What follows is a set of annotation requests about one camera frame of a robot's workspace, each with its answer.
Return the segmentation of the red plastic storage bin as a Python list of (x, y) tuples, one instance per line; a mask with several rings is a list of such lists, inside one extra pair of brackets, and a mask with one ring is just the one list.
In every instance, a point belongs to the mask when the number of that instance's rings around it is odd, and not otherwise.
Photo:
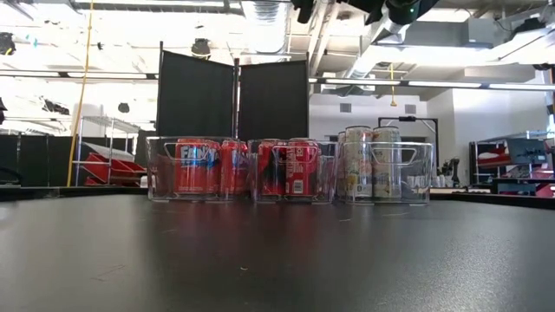
[(133, 161), (107, 159), (99, 153), (90, 153), (82, 163), (88, 173), (84, 185), (116, 185), (138, 187), (140, 179), (147, 174), (147, 169)]

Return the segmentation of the black ceiling spotlight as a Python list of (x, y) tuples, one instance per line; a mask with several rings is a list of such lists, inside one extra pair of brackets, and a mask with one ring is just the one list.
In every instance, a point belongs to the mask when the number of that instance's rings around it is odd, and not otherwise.
[(209, 60), (212, 56), (209, 40), (206, 38), (196, 38), (191, 47), (191, 54), (195, 58)]

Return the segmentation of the corrugated silver ceiling duct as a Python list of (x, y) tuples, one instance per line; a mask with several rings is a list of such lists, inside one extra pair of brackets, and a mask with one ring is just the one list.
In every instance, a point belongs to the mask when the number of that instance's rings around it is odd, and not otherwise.
[(264, 55), (281, 54), (287, 41), (291, 3), (283, 0), (241, 0), (241, 6), (254, 51)]

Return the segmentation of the black low partition wall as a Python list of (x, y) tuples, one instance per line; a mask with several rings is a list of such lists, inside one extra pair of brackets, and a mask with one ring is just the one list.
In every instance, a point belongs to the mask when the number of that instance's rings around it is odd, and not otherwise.
[(22, 187), (67, 184), (71, 137), (0, 135), (0, 167), (22, 176)]

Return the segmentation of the black divider panel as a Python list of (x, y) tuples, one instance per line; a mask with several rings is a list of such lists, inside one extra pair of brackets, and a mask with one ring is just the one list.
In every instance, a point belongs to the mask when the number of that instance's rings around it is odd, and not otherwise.
[(232, 135), (234, 67), (160, 52), (156, 134)]
[(241, 67), (238, 137), (242, 140), (309, 136), (308, 65), (305, 59)]

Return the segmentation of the yellow hanging hook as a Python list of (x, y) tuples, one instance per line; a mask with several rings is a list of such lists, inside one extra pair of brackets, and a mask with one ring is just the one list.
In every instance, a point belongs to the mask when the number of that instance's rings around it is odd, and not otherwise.
[[(394, 81), (394, 79), (395, 79), (395, 71), (394, 71), (394, 63), (393, 63), (393, 62), (389, 64), (388, 70), (389, 70), (389, 79), (390, 79), (392, 82), (395, 82), (395, 81)], [(394, 84), (391, 85), (391, 102), (390, 102), (390, 106), (391, 106), (391, 107), (397, 107), (397, 106), (398, 106), (397, 103), (395, 102), (395, 85), (394, 85)]]

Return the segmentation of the white slim drink can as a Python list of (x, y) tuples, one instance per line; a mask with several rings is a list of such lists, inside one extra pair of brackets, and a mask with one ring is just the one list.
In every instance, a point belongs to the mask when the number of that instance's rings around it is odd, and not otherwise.
[(398, 127), (374, 129), (372, 153), (374, 159), (374, 196), (380, 200), (394, 200), (402, 196), (402, 178), (399, 164), (402, 151), (396, 143), (401, 141)]
[(345, 178), (346, 198), (350, 202), (372, 198), (372, 129), (366, 126), (346, 128)]

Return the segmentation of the clear plastic bin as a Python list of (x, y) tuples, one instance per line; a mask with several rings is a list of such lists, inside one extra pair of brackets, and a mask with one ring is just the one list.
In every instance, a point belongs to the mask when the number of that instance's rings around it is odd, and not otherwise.
[[(291, 139), (281, 140), (284, 142), (285, 148), (287, 147), (289, 140)], [(336, 192), (336, 173), (338, 162), (338, 144), (336, 142), (314, 140), (320, 148), (319, 165), (317, 169), (317, 194), (311, 197), (291, 197), (286, 194), (282, 196), (261, 196), (258, 193), (257, 150), (261, 141), (262, 140), (250, 140), (248, 142), (251, 197), (254, 201), (258, 203), (295, 204), (327, 204), (333, 201)]]
[(225, 140), (237, 140), (228, 137), (202, 137), (202, 136), (181, 136), (181, 137), (148, 137), (146, 138), (147, 144), (147, 184), (148, 184), (148, 197), (155, 200), (186, 200), (186, 201), (215, 201), (215, 202), (226, 202), (233, 201), (236, 198), (241, 198), (247, 193), (242, 195), (233, 195), (230, 197), (225, 197), (221, 195), (220, 192), (209, 195), (193, 195), (193, 194), (178, 194), (174, 190), (174, 175), (173, 175), (173, 192), (169, 196), (160, 197), (156, 194), (156, 178), (155, 178), (155, 160), (158, 154), (169, 157), (173, 160), (174, 169), (176, 165), (175, 158), (175, 146), (178, 139), (185, 138), (199, 138), (214, 140), (220, 144), (220, 171), (221, 171), (221, 145)]
[[(346, 198), (346, 178), (345, 178), (345, 150), (342, 143), (340, 145), (340, 159), (337, 178), (337, 194), (339, 198), (349, 204), (354, 205), (375, 205), (375, 204), (406, 204), (424, 205), (429, 201), (430, 190), (432, 188), (432, 176), (434, 173), (434, 146), (428, 143), (399, 142), (396, 143), (402, 151), (402, 162), (399, 164), (402, 178), (402, 196), (394, 200), (380, 200), (374, 196), (374, 174), (372, 173), (372, 198), (366, 201), (350, 202)], [(372, 172), (374, 159), (372, 153)]]

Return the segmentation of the black shelf with boxes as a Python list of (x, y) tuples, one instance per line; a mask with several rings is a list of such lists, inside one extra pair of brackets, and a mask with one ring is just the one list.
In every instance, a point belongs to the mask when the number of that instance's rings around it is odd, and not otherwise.
[(469, 144), (470, 185), (492, 194), (555, 198), (555, 133), (525, 131)]

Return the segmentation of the silver ceiling air duct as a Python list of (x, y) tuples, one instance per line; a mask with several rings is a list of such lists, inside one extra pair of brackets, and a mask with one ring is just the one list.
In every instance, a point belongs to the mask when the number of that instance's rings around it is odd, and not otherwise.
[(386, 46), (401, 45), (405, 41), (409, 24), (394, 23), (388, 16), (370, 24), (368, 39), (369, 46), (356, 58), (353, 65), (346, 71), (344, 78), (362, 79), (386, 54)]

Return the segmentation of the long ceiling light strip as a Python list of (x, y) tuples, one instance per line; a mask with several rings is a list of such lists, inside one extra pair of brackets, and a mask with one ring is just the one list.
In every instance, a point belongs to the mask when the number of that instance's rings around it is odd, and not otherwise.
[(65, 71), (30, 71), (0, 69), (0, 76), (29, 78), (81, 79), (87, 76), (96, 80), (157, 80), (157, 74), (151, 73), (112, 73), (112, 72), (65, 72)]
[(312, 84), (330, 84), (344, 86), (388, 86), (406, 88), (460, 88), (460, 89), (491, 89), (508, 91), (555, 92), (555, 84), (527, 84), (527, 83), (486, 83), (461, 81), (411, 81), (411, 80), (377, 80), (377, 79), (346, 79), (346, 78), (316, 78), (308, 80)]

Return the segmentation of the black ceiling lamp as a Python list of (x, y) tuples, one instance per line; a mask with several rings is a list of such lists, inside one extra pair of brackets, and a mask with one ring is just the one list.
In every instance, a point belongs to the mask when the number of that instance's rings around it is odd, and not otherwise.
[(13, 55), (15, 52), (16, 45), (13, 41), (13, 34), (0, 32), (0, 55)]

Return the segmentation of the black metal stand frame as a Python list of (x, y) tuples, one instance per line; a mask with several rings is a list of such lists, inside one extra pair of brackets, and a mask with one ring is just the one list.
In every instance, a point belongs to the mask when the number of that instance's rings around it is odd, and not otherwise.
[(427, 127), (434, 134), (434, 143), (439, 142), (439, 120), (436, 118), (422, 118), (413, 115), (399, 116), (399, 117), (379, 117), (378, 126), (379, 127), (389, 127), (394, 121), (398, 122), (417, 122), (419, 121), (425, 127)]

